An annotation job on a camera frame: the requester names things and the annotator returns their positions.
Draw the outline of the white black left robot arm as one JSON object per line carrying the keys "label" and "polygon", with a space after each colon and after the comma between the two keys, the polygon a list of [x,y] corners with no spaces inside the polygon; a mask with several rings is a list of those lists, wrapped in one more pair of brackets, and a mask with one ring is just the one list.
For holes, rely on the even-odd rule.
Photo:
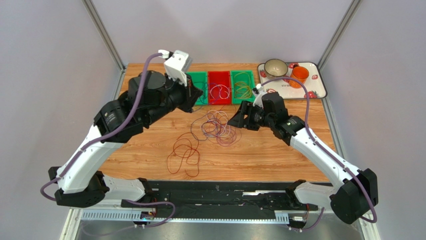
{"label": "white black left robot arm", "polygon": [[51,167],[51,180],[56,180],[54,194],[59,206],[88,208],[97,204],[149,202],[152,189],[145,178],[120,179],[100,171],[112,153],[133,136],[141,134],[153,123],[180,109],[192,113],[203,91],[192,81],[183,85],[168,75],[149,70],[143,89],[141,76],[128,82],[128,89],[118,99],[105,104],[96,114],[86,139],[63,166]]}

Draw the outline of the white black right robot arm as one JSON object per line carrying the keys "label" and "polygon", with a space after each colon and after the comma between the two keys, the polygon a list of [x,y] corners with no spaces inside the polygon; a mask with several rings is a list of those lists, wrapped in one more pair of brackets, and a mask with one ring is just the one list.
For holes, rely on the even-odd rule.
{"label": "white black right robot arm", "polygon": [[292,204],[331,209],[348,225],[373,211],[379,203],[374,171],[359,169],[326,146],[300,117],[288,113],[277,92],[261,94],[258,99],[261,103],[242,101],[228,125],[251,131],[269,128],[276,138],[310,160],[331,183],[324,186],[305,180],[294,182],[285,190]]}

